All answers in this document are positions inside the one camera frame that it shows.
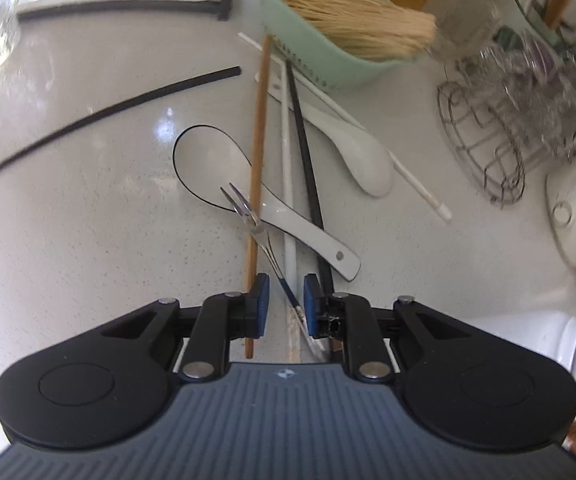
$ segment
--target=mint green basket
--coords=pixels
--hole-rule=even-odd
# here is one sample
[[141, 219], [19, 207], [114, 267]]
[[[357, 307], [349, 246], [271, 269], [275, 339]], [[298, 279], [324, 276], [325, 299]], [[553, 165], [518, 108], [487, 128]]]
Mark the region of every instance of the mint green basket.
[[348, 54], [281, 0], [261, 0], [261, 20], [277, 47], [320, 89], [351, 88], [410, 60], [368, 61]]

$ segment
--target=white ceramic spoon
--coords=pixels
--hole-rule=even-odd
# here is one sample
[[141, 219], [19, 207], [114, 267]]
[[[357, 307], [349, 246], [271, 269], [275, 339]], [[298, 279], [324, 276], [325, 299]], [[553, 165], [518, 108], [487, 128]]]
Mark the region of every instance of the white ceramic spoon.
[[[274, 74], [270, 76], [268, 94], [281, 102], [281, 82]], [[388, 194], [392, 188], [392, 160], [388, 149], [365, 130], [335, 119], [305, 102], [300, 104], [305, 120], [333, 142], [361, 189], [372, 196]]]
[[[232, 211], [220, 189], [230, 189], [230, 182], [249, 198], [250, 162], [239, 145], [214, 126], [200, 124], [184, 131], [175, 142], [173, 163], [181, 183], [204, 202]], [[263, 184], [259, 217], [301, 240], [346, 280], [353, 280], [359, 272], [361, 261], [356, 254], [286, 206]]]

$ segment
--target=wooden chopstick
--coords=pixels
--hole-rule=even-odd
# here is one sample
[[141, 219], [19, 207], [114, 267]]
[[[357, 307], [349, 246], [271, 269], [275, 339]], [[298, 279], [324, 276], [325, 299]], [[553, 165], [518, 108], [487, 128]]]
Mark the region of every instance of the wooden chopstick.
[[543, 20], [547, 28], [554, 30], [559, 26], [561, 20], [563, 19], [564, 12], [567, 10], [568, 6], [572, 0], [553, 0], [552, 4], [548, 6], [548, 11], [546, 12], [546, 18]]
[[[250, 196], [252, 208], [258, 213], [261, 204], [261, 174], [263, 173], [263, 145], [265, 143], [265, 117], [268, 101], [268, 81], [270, 79], [270, 48], [272, 40], [266, 36], [261, 50], [261, 68], [259, 69], [259, 84], [257, 86], [257, 104], [255, 108], [255, 129], [252, 141], [252, 167], [250, 169]], [[245, 254], [245, 290], [250, 290], [257, 275], [257, 242], [250, 236]], [[245, 358], [252, 359], [255, 355], [254, 340], [245, 338]]]

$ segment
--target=speckled countertop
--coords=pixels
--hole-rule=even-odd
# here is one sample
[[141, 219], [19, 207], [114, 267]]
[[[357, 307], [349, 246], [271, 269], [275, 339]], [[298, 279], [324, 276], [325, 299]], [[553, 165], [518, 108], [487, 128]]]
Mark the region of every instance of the speckled countertop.
[[[121, 99], [175, 80], [241, 65], [243, 74], [133, 108], [44, 147], [0, 174], [0, 373], [16, 359], [156, 298], [200, 304], [242, 287], [239, 220], [190, 195], [171, 151], [195, 123], [227, 131], [249, 153], [258, 53], [257, 0], [232, 19], [108, 12], [25, 23], [0, 71], [0, 158]], [[548, 227], [543, 174], [517, 206], [499, 210], [470, 184], [436, 113], [440, 65], [400, 67], [336, 96], [452, 209], [444, 224], [401, 178], [373, 199], [351, 179], [320, 132], [309, 139], [327, 230], [362, 259], [338, 290], [387, 306], [412, 294], [457, 317], [557, 308], [576, 314], [576, 279]], [[305, 98], [316, 103], [308, 96]], [[299, 160], [296, 205], [305, 211]], [[279, 105], [269, 100], [264, 181], [281, 191]], [[282, 236], [273, 233], [278, 258]], [[297, 246], [300, 275], [313, 255]], [[260, 258], [260, 269], [270, 273]], [[262, 361], [286, 355], [285, 311], [274, 286]], [[241, 358], [240, 344], [232, 357]], [[0, 428], [0, 449], [6, 439]]]

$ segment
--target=black chopstick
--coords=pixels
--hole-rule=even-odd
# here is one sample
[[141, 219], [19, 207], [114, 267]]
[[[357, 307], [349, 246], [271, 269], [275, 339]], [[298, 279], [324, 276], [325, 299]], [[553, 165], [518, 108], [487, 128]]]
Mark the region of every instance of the black chopstick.
[[[306, 128], [303, 124], [303, 115], [299, 105], [299, 94], [294, 82], [292, 65], [286, 61], [288, 72], [288, 85], [290, 87], [290, 98], [292, 99], [292, 109], [294, 111], [294, 120], [297, 125], [297, 138], [299, 139], [299, 151], [301, 152], [301, 162], [303, 164], [303, 173], [306, 179], [306, 193], [308, 195], [308, 206], [310, 209], [310, 220], [318, 228], [324, 228], [324, 219], [321, 216], [321, 204], [319, 203], [319, 194], [317, 192], [317, 182], [315, 173], [312, 168], [312, 159], [310, 158], [310, 148], [308, 146], [308, 137], [306, 137]], [[332, 294], [335, 291], [335, 282], [332, 278], [332, 269], [330, 264], [321, 256], [317, 255], [317, 267], [319, 269], [319, 281], [321, 290], [324, 294]]]
[[33, 152], [36, 152], [36, 150], [45, 146], [46, 144], [49, 144], [49, 142], [52, 142], [53, 140], [57, 140], [80, 128], [90, 126], [91, 124], [96, 123], [97, 121], [118, 114], [119, 112], [123, 112], [125, 110], [128, 110], [129, 108], [134, 108], [135, 106], [143, 105], [149, 101], [154, 101], [155, 99], [159, 99], [161, 97], [165, 97], [170, 94], [175, 94], [177, 92], [180, 92], [181, 90], [188, 90], [189, 88], [194, 88], [196, 86], [205, 85], [206, 83], [212, 83], [214, 81], [220, 81], [222, 79], [227, 79], [229, 77], [234, 77], [238, 75], [241, 75], [241, 67], [232, 66], [230, 68], [224, 68], [223, 70], [217, 70], [216, 72], [201, 74], [195, 77], [191, 77], [189, 79], [184, 79], [183, 81], [178, 81], [170, 85], [162, 86], [161, 88], [150, 90], [149, 92], [145, 92], [141, 95], [131, 97], [130, 99], [126, 99], [125, 101], [121, 101], [120, 103], [103, 108], [98, 112], [95, 112], [73, 123], [70, 123], [67, 126], [63, 126], [63, 128], [60, 128], [59, 130], [56, 130], [52, 134], [49, 134], [39, 140], [36, 140], [32, 144], [29, 144], [25, 148], [19, 150], [17, 153], [13, 153], [11, 156], [5, 158], [0, 162], [0, 171], [4, 170], [4, 168], [7, 168], [14, 162], [17, 162], [20, 158], [30, 155]]

